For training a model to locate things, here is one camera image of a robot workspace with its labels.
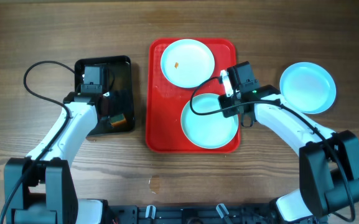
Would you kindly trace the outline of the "green orange sponge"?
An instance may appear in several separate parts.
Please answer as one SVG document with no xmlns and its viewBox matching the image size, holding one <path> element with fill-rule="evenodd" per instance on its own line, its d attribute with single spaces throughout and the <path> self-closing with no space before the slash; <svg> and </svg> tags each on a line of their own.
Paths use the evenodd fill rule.
<svg viewBox="0 0 359 224">
<path fill-rule="evenodd" d="M 125 115 L 123 113 L 117 114 L 117 115 L 114 115 L 114 116 L 110 116 L 110 125 L 113 128 L 125 125 L 126 123 L 127 123 L 127 120 L 126 120 Z"/>
</svg>

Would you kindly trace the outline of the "light blue plate bottom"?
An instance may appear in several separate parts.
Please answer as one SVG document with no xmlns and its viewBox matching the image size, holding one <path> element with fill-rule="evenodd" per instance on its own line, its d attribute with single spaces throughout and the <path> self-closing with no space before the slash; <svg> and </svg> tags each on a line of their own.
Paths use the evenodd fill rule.
<svg viewBox="0 0 359 224">
<path fill-rule="evenodd" d="M 337 96 L 331 74 L 312 62 L 298 62 L 287 67 L 281 75 L 279 87 L 285 99 L 306 114 L 327 111 Z"/>
</svg>

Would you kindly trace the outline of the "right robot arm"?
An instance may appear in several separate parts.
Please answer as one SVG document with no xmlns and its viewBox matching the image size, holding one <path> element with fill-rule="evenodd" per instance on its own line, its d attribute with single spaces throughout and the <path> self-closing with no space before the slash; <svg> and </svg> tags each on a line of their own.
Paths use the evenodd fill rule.
<svg viewBox="0 0 359 224">
<path fill-rule="evenodd" d="M 225 117 L 248 115 L 274 131 L 299 157 L 299 189 L 276 199 L 285 222 L 335 215 L 356 218 L 359 202 L 359 140 L 349 130 L 339 133 L 297 111 L 271 85 L 221 95 Z"/>
</svg>

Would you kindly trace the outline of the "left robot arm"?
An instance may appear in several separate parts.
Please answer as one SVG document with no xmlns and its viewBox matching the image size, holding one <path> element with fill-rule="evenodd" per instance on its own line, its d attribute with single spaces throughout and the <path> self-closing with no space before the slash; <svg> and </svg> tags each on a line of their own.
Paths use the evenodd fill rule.
<svg viewBox="0 0 359 224">
<path fill-rule="evenodd" d="M 101 93 L 71 92 L 42 142 L 4 168 L 5 204 L 0 223 L 109 223 L 106 200 L 79 199 L 71 164 L 85 138 L 109 109 Z"/>
</svg>

